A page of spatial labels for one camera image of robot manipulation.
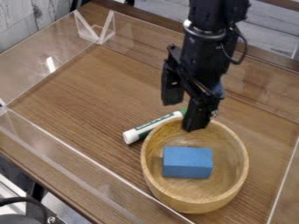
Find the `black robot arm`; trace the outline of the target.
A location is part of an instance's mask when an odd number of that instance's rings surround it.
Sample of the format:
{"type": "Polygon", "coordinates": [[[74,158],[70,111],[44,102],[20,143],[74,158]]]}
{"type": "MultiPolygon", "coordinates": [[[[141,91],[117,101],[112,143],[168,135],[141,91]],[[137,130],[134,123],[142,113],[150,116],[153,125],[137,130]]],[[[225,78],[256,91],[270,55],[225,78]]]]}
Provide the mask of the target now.
{"type": "Polygon", "coordinates": [[[246,18],[248,7],[248,0],[189,0],[182,44],[166,46],[161,101],[168,106],[189,96],[181,121],[181,128],[188,132],[208,126],[225,98],[221,75],[230,65],[242,62],[233,57],[233,52],[236,43],[245,39],[237,22],[246,18]]]}

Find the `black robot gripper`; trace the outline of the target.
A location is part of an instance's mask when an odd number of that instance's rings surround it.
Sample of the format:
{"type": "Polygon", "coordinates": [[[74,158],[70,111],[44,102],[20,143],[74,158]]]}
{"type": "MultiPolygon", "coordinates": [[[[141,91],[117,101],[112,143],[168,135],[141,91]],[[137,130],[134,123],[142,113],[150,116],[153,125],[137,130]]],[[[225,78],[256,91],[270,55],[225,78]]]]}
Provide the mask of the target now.
{"type": "Polygon", "coordinates": [[[204,129],[225,97],[220,83],[230,64],[237,64],[233,51],[238,28],[232,24],[214,31],[196,27],[189,20],[182,23],[181,46],[166,46],[168,56],[162,63],[161,100],[169,106],[190,97],[181,128],[186,131],[204,129]]]}

